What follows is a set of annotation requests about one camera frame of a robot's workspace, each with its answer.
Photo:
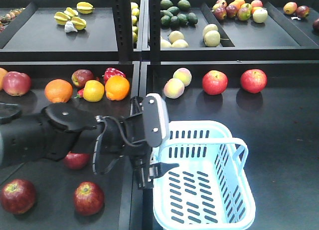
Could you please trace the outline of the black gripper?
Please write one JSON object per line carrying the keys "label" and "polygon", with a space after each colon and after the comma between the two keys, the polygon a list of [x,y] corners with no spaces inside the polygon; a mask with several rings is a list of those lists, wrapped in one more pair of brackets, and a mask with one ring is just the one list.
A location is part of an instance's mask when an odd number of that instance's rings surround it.
{"label": "black gripper", "polygon": [[143,124],[143,98],[130,99],[131,112],[128,117],[98,116],[103,127],[95,143],[95,164],[103,165],[102,155],[111,155],[115,161],[128,156],[134,163],[134,176],[139,190],[154,187],[153,180],[163,177],[178,163],[155,162],[150,156]]}

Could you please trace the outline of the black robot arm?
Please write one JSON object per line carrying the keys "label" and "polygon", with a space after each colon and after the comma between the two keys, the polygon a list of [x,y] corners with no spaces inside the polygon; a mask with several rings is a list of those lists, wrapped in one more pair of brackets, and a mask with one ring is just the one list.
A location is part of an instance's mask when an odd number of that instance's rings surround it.
{"label": "black robot arm", "polygon": [[124,156],[130,158],[139,189],[153,187],[177,163],[152,163],[152,148],[169,137],[165,101],[158,95],[133,97],[128,117],[95,116],[67,103],[53,103],[40,113],[23,115],[17,104],[0,105],[0,166],[50,159],[69,152],[92,154],[95,174],[109,173]]}

